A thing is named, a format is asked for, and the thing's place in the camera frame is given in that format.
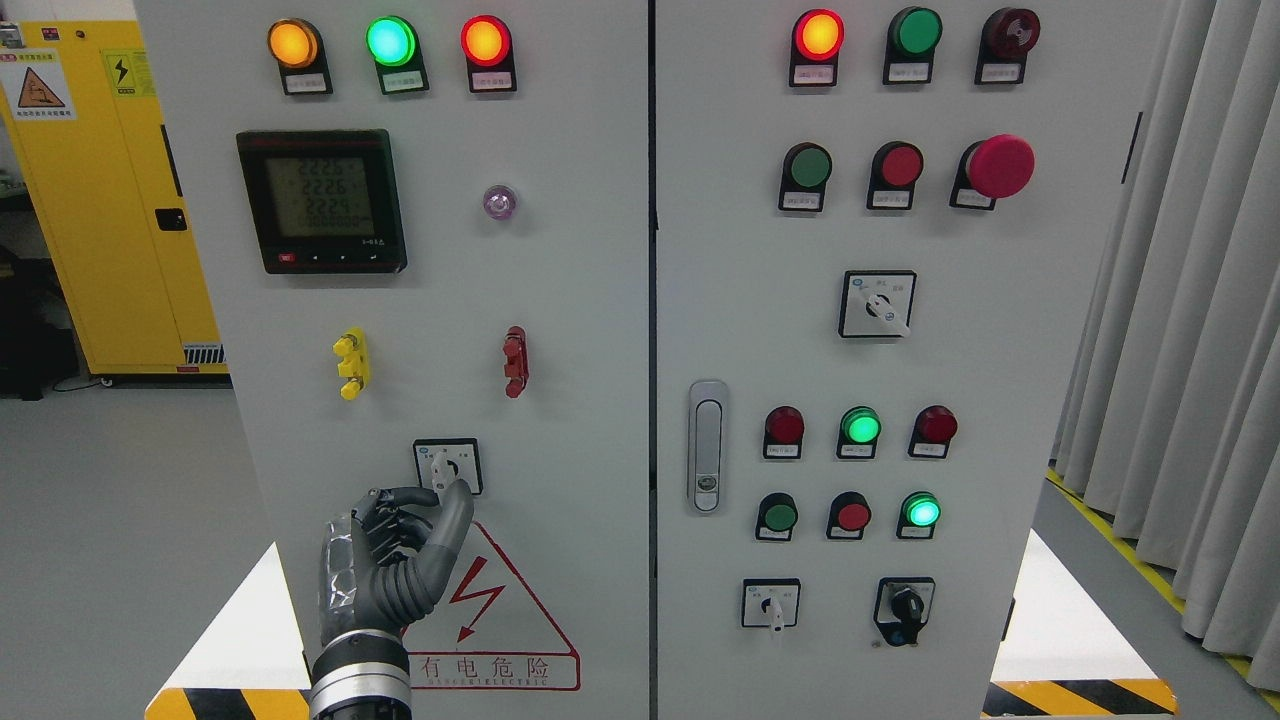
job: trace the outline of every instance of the warning label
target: warning label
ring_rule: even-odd
[[[141,47],[102,50],[106,79],[116,97],[155,97],[156,85],[151,79],[151,63]]]
[[[457,587],[404,637],[416,691],[581,688],[577,650],[489,530],[475,523]]]
[[[56,50],[0,49],[0,86],[15,120],[74,120]]]

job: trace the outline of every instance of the curtain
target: curtain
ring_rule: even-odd
[[[1158,51],[1057,470],[1280,689],[1280,0],[1180,0]]]

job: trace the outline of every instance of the yellow cabinet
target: yellow cabinet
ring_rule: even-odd
[[[138,24],[22,32],[4,119],[90,372],[227,373]]]

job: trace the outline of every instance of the robotic arm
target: robotic arm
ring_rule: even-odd
[[[436,489],[371,489],[329,523],[320,560],[320,642],[312,720],[412,717],[401,635],[440,601],[471,527],[471,488],[438,455]],[[407,506],[439,506],[433,525]]]

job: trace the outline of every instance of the green indicator light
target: green indicator light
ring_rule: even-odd
[[[417,36],[413,28],[396,15],[378,18],[365,33],[369,53],[379,65],[398,68],[408,63],[417,53]]]
[[[849,413],[845,413],[845,420],[841,423],[841,427],[849,442],[868,445],[876,442],[876,438],[879,437],[879,415],[870,407],[854,407]]]
[[[925,55],[942,38],[942,18],[928,8],[905,10],[895,18],[892,35],[904,55]]]
[[[906,498],[906,519],[916,528],[928,528],[942,516],[937,498],[923,492]]]
[[[831,156],[817,147],[805,147],[791,160],[791,178],[801,187],[818,187],[831,177]]]
[[[787,505],[774,505],[764,511],[764,527],[774,533],[785,533],[796,527],[796,510]]]

